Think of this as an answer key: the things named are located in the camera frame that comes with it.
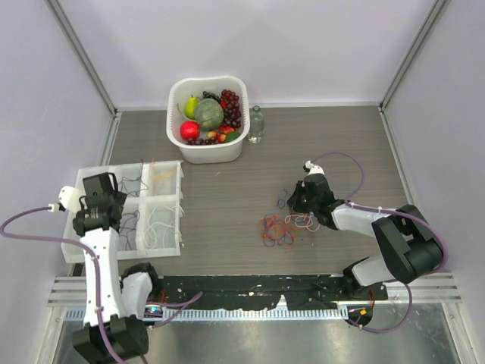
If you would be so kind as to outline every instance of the tangled rubber band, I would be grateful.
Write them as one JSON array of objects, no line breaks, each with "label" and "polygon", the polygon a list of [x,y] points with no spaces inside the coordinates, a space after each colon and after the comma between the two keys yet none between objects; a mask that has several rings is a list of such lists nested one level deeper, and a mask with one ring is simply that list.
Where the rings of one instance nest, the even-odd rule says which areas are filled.
[{"label": "tangled rubber band", "polygon": [[275,245],[290,249],[295,246],[296,229],[281,216],[268,214],[259,220],[259,235],[267,247]]}]

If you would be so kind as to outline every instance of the small red fruit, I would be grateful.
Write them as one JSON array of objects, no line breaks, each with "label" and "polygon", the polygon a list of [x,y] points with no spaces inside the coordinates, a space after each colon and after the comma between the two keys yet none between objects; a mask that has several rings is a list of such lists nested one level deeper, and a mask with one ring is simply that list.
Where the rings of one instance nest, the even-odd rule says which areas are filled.
[{"label": "small red fruit", "polygon": [[215,139],[219,142],[219,143],[224,143],[225,139],[226,139],[226,134],[218,134]]},{"label": "small red fruit", "polygon": [[184,121],[182,125],[180,125],[180,136],[184,140],[194,139],[196,140],[199,138],[200,135],[200,126],[195,121]]},{"label": "small red fruit", "polygon": [[221,133],[224,133],[224,134],[226,134],[226,135],[227,135],[227,134],[228,134],[228,133],[230,133],[231,131],[236,131],[236,129],[234,129],[233,127],[225,127],[225,126],[220,126],[220,127],[219,127],[219,131],[220,131]]}]

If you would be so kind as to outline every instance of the green melon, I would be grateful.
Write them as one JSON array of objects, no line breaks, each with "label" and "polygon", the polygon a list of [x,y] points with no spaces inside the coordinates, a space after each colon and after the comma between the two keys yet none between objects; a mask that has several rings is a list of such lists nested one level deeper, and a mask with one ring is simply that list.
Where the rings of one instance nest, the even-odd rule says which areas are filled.
[{"label": "green melon", "polygon": [[216,130],[222,124],[224,111],[219,102],[213,99],[203,99],[194,110],[197,124],[202,130]]}]

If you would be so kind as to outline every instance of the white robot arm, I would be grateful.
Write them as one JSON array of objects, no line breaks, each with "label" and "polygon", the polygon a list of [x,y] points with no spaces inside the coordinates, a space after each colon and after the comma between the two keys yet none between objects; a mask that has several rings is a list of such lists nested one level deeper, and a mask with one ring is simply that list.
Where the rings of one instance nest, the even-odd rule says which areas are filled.
[{"label": "white robot arm", "polygon": [[[349,292],[382,281],[397,280],[407,284],[442,263],[441,246],[421,224],[390,213],[353,208],[352,202],[335,199],[321,167],[307,161],[304,169],[307,176],[298,181],[295,192],[287,201],[292,211],[313,213],[323,226],[374,237],[379,244],[381,255],[363,259],[344,269]],[[412,205],[385,211],[397,211],[425,221],[418,208]]]},{"label": "white robot arm", "polygon": [[[84,178],[83,184],[85,196],[79,197],[79,192],[63,187],[60,200],[76,212],[73,228],[81,243],[96,254],[102,274],[98,292],[94,262],[85,253],[86,314],[84,328],[73,334],[73,346],[87,362],[113,361],[99,330],[101,323],[95,298],[100,294],[102,324],[119,357],[127,360],[142,356],[149,350],[148,332],[142,318],[149,296],[156,300],[161,290],[158,275],[149,263],[140,263],[128,268],[119,278],[118,231],[127,195],[117,190],[114,174]],[[78,199],[80,209],[72,203],[73,198]]]}]

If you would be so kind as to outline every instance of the white plastic organizer tray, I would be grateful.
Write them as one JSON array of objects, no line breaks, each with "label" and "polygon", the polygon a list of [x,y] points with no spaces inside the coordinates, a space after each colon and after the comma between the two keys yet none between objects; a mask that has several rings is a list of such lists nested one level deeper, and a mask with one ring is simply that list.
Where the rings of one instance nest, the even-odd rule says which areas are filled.
[{"label": "white plastic organizer tray", "polygon": [[[114,173],[119,191],[128,195],[120,222],[118,259],[179,256],[181,161],[84,168],[77,174],[75,187],[84,190],[83,178],[103,172]],[[74,213],[69,213],[64,237],[79,240],[73,218]],[[67,263],[84,261],[81,248],[66,243],[61,247]]]}]

